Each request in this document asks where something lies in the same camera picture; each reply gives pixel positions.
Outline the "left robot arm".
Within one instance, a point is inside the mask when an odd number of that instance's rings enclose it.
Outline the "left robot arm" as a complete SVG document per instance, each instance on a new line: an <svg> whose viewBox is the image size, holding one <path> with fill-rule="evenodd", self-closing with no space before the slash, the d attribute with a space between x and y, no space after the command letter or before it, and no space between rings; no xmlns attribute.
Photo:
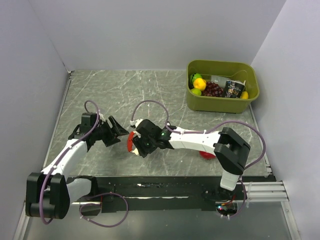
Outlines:
<svg viewBox="0 0 320 240"><path fill-rule="evenodd" d="M108 120L97 113L85 112L58 156L41 172L31 173L26 180L25 214L43 219L63 219L70 205L84 197L95 200L99 195L98 181L91 175L79 175L67 182L72 168L98 141L106 147L128 135L113 116Z"/></svg>

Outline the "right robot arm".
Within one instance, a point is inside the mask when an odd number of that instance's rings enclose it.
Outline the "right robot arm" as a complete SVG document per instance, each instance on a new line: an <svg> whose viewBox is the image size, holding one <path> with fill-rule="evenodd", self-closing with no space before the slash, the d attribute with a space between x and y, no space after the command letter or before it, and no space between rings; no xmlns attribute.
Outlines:
<svg viewBox="0 0 320 240"><path fill-rule="evenodd" d="M160 128L148 119L132 120L134 128L131 150L137 156L146 157L156 149L187 149L214 155L223 168L218 193L230 199L236 193L236 185L244 173L251 146L232 128L198 133L181 127L167 125Z"/></svg>

